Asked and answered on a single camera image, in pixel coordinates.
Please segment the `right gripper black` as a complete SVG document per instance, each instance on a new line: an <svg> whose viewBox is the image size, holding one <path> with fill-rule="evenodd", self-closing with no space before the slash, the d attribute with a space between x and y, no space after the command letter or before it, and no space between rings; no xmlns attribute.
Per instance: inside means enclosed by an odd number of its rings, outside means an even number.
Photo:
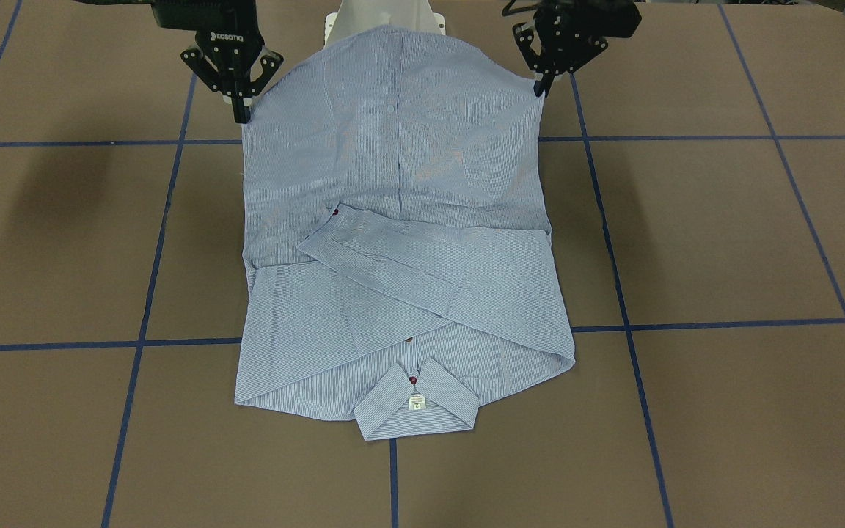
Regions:
<svg viewBox="0 0 845 528"><path fill-rule="evenodd" d="M182 60L213 92L232 99L235 123L245 125L252 104L284 64L260 33L255 1L153 1L161 28L194 33Z"/></svg>

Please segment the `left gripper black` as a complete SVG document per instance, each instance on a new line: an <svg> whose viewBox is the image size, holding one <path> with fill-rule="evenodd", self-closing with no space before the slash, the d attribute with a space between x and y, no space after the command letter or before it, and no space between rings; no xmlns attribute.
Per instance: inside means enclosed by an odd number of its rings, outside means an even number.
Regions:
<svg viewBox="0 0 845 528"><path fill-rule="evenodd" d="M573 73L607 50L609 39L629 39L643 14L634 1L508 1L503 17L530 15L512 26L533 93L546 99L557 75Z"/></svg>

